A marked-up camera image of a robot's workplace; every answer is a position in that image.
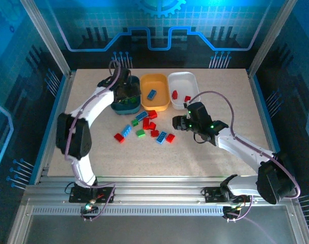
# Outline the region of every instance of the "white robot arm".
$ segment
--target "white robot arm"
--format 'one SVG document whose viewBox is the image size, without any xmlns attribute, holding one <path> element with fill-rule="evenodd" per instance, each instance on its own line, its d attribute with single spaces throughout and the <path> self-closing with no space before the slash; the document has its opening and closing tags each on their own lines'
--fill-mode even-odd
<svg viewBox="0 0 309 244">
<path fill-rule="evenodd" d="M 141 94 L 139 85 L 131 83 L 129 75 L 129 69 L 116 68 L 114 74 L 101 81 L 90 98 L 80 107 L 70 114 L 62 113 L 58 117 L 56 146 L 65 154 L 68 144 L 67 156 L 72 161 L 72 168 L 77 178 L 75 183 L 82 188 L 97 184 L 89 158 L 92 146 L 90 127 L 93 121 L 113 102 L 118 103 Z M 69 131 L 76 117 L 73 134 L 69 140 Z"/>
<path fill-rule="evenodd" d="M 185 107 L 188 109 L 187 115 L 173 118 L 173 127 L 176 130 L 192 131 L 194 139 L 195 134 L 200 135 L 203 142 L 210 142 L 241 158 L 257 173 L 253 176 L 232 175 L 222 182 L 220 194 L 224 195 L 227 201 L 235 196 L 251 195 L 261 196 L 267 202 L 277 204 L 291 193 L 295 180 L 276 153 L 235 134 L 227 124 L 219 120 L 213 121 L 201 102 L 188 106 L 185 104 Z"/>
</svg>

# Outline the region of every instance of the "lego brick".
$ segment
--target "lego brick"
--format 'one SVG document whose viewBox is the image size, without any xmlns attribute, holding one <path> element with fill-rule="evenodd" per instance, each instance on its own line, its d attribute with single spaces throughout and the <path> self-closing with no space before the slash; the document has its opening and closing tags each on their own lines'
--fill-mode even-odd
<svg viewBox="0 0 309 244">
<path fill-rule="evenodd" d="M 149 100 L 153 100 L 153 98 L 155 97 L 156 95 L 156 90 L 151 90 L 150 93 L 148 94 L 148 99 Z"/>
<path fill-rule="evenodd" d="M 174 100 L 178 98 L 178 92 L 176 90 L 173 91 L 172 98 Z"/>
<path fill-rule="evenodd" d="M 151 137 L 158 137 L 160 134 L 159 131 L 151 131 Z"/>
<path fill-rule="evenodd" d="M 149 124 L 149 127 L 148 127 L 148 128 L 149 128 L 150 130 L 154 131 L 155 128 L 156 128 L 156 124 L 153 123 L 153 122 L 151 122 L 151 123 Z"/>
<path fill-rule="evenodd" d="M 150 118 L 144 118 L 143 119 L 143 130 L 149 129 L 149 122 L 150 122 Z"/>
<path fill-rule="evenodd" d="M 169 134 L 167 137 L 166 137 L 166 141 L 169 142 L 169 143 L 172 143 L 172 141 L 174 140 L 175 136 L 173 134 Z"/>
<path fill-rule="evenodd" d="M 155 112 L 155 110 L 149 111 L 149 117 L 150 119 L 154 119 L 158 117 L 158 114 Z"/>
<path fill-rule="evenodd" d="M 131 130 L 132 130 L 132 126 L 126 125 L 126 127 L 122 131 L 123 137 L 128 136 L 128 134 L 130 133 Z"/>
<path fill-rule="evenodd" d="M 135 127 L 135 126 L 137 126 L 137 125 L 138 125 L 138 120 L 137 120 L 137 119 L 134 119 L 134 120 L 132 121 L 132 126 Z"/>
<path fill-rule="evenodd" d="M 136 116 L 136 119 L 138 121 L 141 121 L 142 119 L 146 118 L 148 116 L 148 113 L 146 113 L 146 111 L 143 111 L 142 113 L 140 113 L 138 116 Z"/>
<path fill-rule="evenodd" d="M 162 145 L 165 140 L 165 137 L 166 137 L 166 132 L 162 131 L 160 135 L 158 136 L 158 138 L 156 138 L 156 142 Z"/>
<path fill-rule="evenodd" d="M 185 102 L 189 101 L 191 99 L 190 96 L 185 96 Z"/>
<path fill-rule="evenodd" d="M 145 136 L 145 132 L 144 132 L 144 130 L 139 130 L 139 131 L 136 131 L 136 135 L 138 137 L 142 137 L 142 136 Z"/>
<path fill-rule="evenodd" d="M 125 138 L 119 133 L 115 134 L 114 137 L 119 143 L 122 143 L 125 140 Z"/>
</svg>

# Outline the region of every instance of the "glass wall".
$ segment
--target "glass wall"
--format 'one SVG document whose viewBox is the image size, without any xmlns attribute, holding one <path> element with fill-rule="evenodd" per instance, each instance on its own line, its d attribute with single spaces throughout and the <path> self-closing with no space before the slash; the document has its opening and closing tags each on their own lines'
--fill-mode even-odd
<svg viewBox="0 0 309 244">
<path fill-rule="evenodd" d="M 62 73 L 19 1 L 0 1 L 0 243 L 31 176 Z"/>
<path fill-rule="evenodd" d="M 281 0 L 37 0 L 71 69 L 248 68 Z"/>
<path fill-rule="evenodd" d="M 297 2 L 257 78 L 281 151 L 292 163 L 302 196 L 309 194 L 309 0 Z"/>
</svg>

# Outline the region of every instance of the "red lego brick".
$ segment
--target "red lego brick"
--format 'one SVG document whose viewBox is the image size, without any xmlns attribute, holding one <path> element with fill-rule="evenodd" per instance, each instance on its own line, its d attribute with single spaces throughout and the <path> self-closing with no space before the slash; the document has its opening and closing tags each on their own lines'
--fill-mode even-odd
<svg viewBox="0 0 309 244">
<path fill-rule="evenodd" d="M 119 143 L 122 143 L 125 140 L 125 138 L 119 133 L 115 134 L 114 137 L 117 141 L 119 141 Z"/>
<path fill-rule="evenodd" d="M 185 102 L 189 101 L 191 99 L 190 96 L 185 96 Z"/>
<path fill-rule="evenodd" d="M 159 131 L 151 131 L 151 137 L 158 137 L 160 134 Z"/>
<path fill-rule="evenodd" d="M 165 140 L 169 143 L 172 143 L 172 141 L 174 140 L 175 136 L 173 134 L 169 134 Z"/>
<path fill-rule="evenodd" d="M 176 90 L 173 91 L 172 97 L 174 100 L 178 98 L 178 92 Z"/>
<path fill-rule="evenodd" d="M 143 119 L 143 130 L 149 129 L 149 123 L 150 123 L 150 118 L 144 118 Z"/>
<path fill-rule="evenodd" d="M 158 114 L 155 112 L 155 110 L 149 111 L 149 118 L 154 119 L 158 116 Z"/>
<path fill-rule="evenodd" d="M 151 123 L 149 124 L 149 129 L 152 130 L 152 131 L 154 131 L 155 128 L 156 128 L 156 124 L 153 123 L 153 122 L 151 122 Z"/>
</svg>

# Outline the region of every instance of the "white bowl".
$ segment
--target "white bowl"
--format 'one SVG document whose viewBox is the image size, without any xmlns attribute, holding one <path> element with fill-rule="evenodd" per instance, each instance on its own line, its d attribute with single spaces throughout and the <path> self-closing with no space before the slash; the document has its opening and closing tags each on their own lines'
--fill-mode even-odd
<svg viewBox="0 0 309 244">
<path fill-rule="evenodd" d="M 191 72 L 176 72 L 169 74 L 168 85 L 173 108 L 177 110 L 185 109 L 184 103 L 186 96 L 190 96 L 192 99 L 200 93 L 196 77 Z M 178 93 L 178 98 L 174 100 L 172 94 L 175 90 Z M 193 102 L 199 102 L 200 100 L 201 96 L 198 96 Z"/>
</svg>

